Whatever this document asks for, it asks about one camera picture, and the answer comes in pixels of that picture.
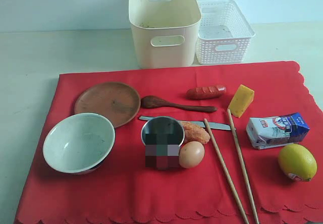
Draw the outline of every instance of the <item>knife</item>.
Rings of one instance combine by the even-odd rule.
[[[140,116],[139,119],[143,120],[143,121],[149,121],[150,119],[152,119],[153,117],[145,117],[145,116]],[[191,122],[194,123],[200,127],[205,128],[205,124],[204,122],[199,122],[199,121],[184,121],[184,122]],[[230,131],[231,128],[229,125],[226,124],[221,124],[221,123],[216,123],[216,122],[209,122],[208,123],[210,125],[211,129],[217,129],[217,130],[227,130]]]

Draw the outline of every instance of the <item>wooden chopstick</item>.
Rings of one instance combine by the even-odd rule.
[[[235,200],[236,200],[236,202],[237,202],[237,205],[238,205],[238,207],[239,207],[239,210],[240,210],[240,212],[241,212],[241,215],[242,215],[242,217],[243,217],[243,220],[244,220],[244,222],[245,222],[246,224],[249,224],[248,218],[247,218],[246,213],[245,213],[245,211],[244,211],[244,209],[243,209],[243,206],[242,206],[241,201],[240,201],[240,199],[239,199],[238,193],[237,193],[237,191],[236,191],[236,188],[234,187],[234,184],[233,184],[233,182],[232,182],[231,176],[230,176],[229,171],[228,171],[228,169],[227,169],[226,163],[225,163],[225,162],[224,162],[224,160],[223,160],[223,157],[222,157],[222,155],[221,155],[220,149],[219,149],[219,147],[218,147],[218,145],[217,145],[217,142],[216,142],[216,140],[215,140],[215,138],[214,138],[214,135],[213,135],[213,133],[212,133],[212,131],[211,131],[211,128],[210,128],[210,126],[209,126],[209,124],[208,124],[207,119],[204,119],[204,124],[205,124],[205,126],[206,126],[206,129],[207,129],[208,133],[210,134],[210,137],[211,137],[211,140],[212,140],[212,142],[213,142],[214,148],[216,149],[216,153],[217,153],[218,158],[219,158],[219,160],[220,160],[220,162],[221,162],[221,165],[222,165],[223,171],[224,171],[224,173],[226,174],[227,181],[228,181],[228,183],[229,183],[229,185],[230,185],[230,188],[231,188],[231,191],[232,191],[232,193],[233,193],[233,196],[234,196],[234,198],[235,198]]]
[[[233,120],[232,120],[230,109],[228,109],[228,117],[229,117],[229,121],[230,121],[230,127],[231,127],[231,131],[232,131],[232,135],[233,135],[234,142],[235,142],[235,145],[236,145],[236,149],[237,149],[237,152],[238,152],[238,157],[239,157],[240,166],[241,166],[242,173],[243,173],[244,182],[245,182],[246,187],[247,187],[248,197],[249,197],[249,200],[250,200],[254,220],[256,221],[257,224],[259,224],[260,222],[259,222],[259,219],[258,219],[256,206],[254,204],[254,200],[253,200],[253,196],[252,196],[252,192],[251,192],[251,188],[250,188],[250,184],[249,184],[248,173],[247,173],[247,170],[246,170],[246,166],[244,164],[244,160],[243,160],[241,148],[240,148],[240,145],[239,145],[236,128],[234,127],[234,123],[233,123]]]

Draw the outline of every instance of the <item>lemon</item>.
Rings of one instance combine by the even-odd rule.
[[[290,144],[279,152],[278,163],[282,171],[296,181],[310,181],[317,171],[316,160],[305,147]]]

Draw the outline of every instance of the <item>egg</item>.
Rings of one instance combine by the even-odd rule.
[[[180,150],[179,163],[186,169],[198,166],[204,157],[204,147],[202,143],[192,141],[188,142]]]

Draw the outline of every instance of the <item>white plastic bin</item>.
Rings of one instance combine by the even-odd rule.
[[[200,64],[240,63],[255,35],[233,0],[199,2],[202,13],[196,44]]]
[[[129,0],[129,20],[141,68],[193,63],[201,20],[196,0]]]

